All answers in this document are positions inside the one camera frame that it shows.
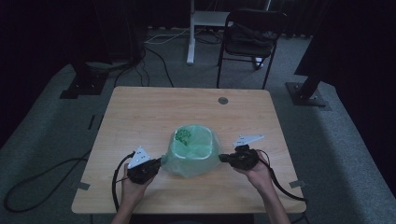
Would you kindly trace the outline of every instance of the green plastic bag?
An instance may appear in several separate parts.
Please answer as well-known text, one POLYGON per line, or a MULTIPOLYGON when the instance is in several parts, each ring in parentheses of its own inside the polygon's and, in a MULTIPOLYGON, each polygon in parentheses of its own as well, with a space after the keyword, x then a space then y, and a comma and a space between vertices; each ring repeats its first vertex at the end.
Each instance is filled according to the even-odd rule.
POLYGON ((209 172, 220 163, 219 139, 209 128, 198 125, 179 127, 171 136, 162 168, 175 175, 192 177, 209 172))

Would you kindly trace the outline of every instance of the gray carpet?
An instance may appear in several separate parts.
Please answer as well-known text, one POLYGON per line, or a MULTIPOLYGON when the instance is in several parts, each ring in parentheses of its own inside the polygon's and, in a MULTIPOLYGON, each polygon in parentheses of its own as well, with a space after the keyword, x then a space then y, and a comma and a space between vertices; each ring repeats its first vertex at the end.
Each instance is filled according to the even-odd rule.
MULTIPOLYGON (((150 35, 177 33, 179 30, 150 31, 150 35)), ((212 41, 214 37, 199 34, 212 41)), ((276 113, 295 170, 307 185, 303 193, 309 199, 307 216, 311 223, 396 223, 396 200, 375 167, 353 122, 337 97, 325 83, 319 92, 329 102, 331 111, 293 105, 285 82, 304 82, 295 76, 310 39, 302 37, 279 40, 266 89, 271 92, 276 113)), ((147 45, 165 59, 175 87, 216 88, 219 45, 197 42, 194 65, 186 65, 187 38, 176 38, 162 45, 147 45)), ((225 62, 220 86, 232 89, 259 89, 264 69, 254 71, 249 63, 225 62)), ((117 85, 170 87, 163 63, 147 51, 144 63, 122 75, 117 85)), ((98 121, 92 127, 92 115, 105 114, 116 76, 107 79, 101 95, 59 99, 74 78, 71 66, 54 75, 22 124, 0 150, 0 199, 24 178, 45 171, 51 165, 80 157, 91 149, 97 135, 98 121)), ((11 197, 15 208, 39 202, 62 179, 73 162, 37 179, 11 197)), ((60 188, 37 209, 9 213, 0 208, 0 223, 90 223, 87 215, 74 214, 71 204, 85 164, 80 164, 60 188)), ((93 223, 109 223, 113 215, 94 215, 93 223)), ((268 223, 265 214, 255 216, 256 223, 268 223)))

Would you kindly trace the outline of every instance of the black chair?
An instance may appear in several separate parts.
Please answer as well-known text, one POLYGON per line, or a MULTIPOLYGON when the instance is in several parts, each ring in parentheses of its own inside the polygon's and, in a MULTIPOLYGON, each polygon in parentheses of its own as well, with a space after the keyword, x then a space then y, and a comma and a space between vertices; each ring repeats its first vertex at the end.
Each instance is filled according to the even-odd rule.
POLYGON ((254 58, 259 58, 260 63, 255 63, 255 69, 258 70, 262 67, 264 59, 270 57, 262 83, 264 89, 274 59, 276 43, 286 27, 287 20, 287 16, 278 11, 245 8, 230 12, 225 22, 219 54, 217 88, 223 60, 255 63, 254 58), (224 51, 233 56, 250 57, 251 60, 239 59, 240 57, 224 58, 224 51))

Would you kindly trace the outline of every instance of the chair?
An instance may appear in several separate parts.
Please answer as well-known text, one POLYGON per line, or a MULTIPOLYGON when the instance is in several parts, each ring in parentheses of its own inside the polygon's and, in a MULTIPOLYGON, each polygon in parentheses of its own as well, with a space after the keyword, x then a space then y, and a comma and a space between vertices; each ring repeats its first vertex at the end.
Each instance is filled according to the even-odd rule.
POLYGON ((278 11, 264 11, 244 8, 230 12, 225 22, 224 35, 219 54, 217 88, 219 88, 223 60, 250 63, 253 62, 252 60, 224 58, 224 51, 226 51, 230 55, 238 56, 237 58, 240 58, 239 56, 251 57, 252 59, 261 58, 260 63, 255 65, 256 70, 262 67, 264 59, 270 57, 270 62, 268 63, 264 82, 262 83, 262 89, 264 89, 271 69, 271 64, 274 59, 276 43, 286 27, 287 20, 287 16, 284 13, 278 11), (235 41, 235 25, 243 27, 244 29, 247 28, 246 30, 254 32, 255 35, 270 37, 268 39, 270 44, 257 46, 249 42, 235 41))

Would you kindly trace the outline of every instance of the finger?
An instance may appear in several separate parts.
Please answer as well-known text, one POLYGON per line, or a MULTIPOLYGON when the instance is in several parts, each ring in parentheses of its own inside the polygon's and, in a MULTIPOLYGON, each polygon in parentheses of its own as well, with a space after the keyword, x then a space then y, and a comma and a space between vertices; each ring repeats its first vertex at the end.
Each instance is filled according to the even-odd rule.
POLYGON ((124 175, 123 175, 123 178, 125 178, 127 176, 128 176, 128 163, 125 163, 124 164, 124 175))

